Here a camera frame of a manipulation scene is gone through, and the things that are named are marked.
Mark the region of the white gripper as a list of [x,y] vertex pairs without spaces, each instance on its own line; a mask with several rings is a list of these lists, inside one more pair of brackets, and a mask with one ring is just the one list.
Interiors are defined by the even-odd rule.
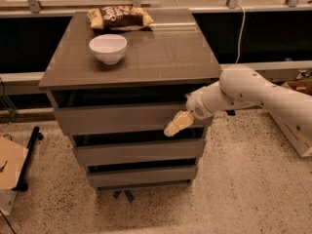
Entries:
[[188,111],[179,111],[165,128],[164,134],[166,137],[173,137],[175,134],[191,126],[194,123],[194,118],[204,120],[214,115],[204,105],[200,90],[188,93],[185,96],[185,106],[191,114]]

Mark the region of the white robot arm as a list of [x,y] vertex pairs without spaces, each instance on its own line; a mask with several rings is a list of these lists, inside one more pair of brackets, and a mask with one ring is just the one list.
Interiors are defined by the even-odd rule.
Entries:
[[186,96],[186,110],[179,111],[164,130],[167,137],[222,110],[260,106],[298,135],[312,139],[312,97],[277,86],[252,68],[234,64],[223,69],[219,80]]

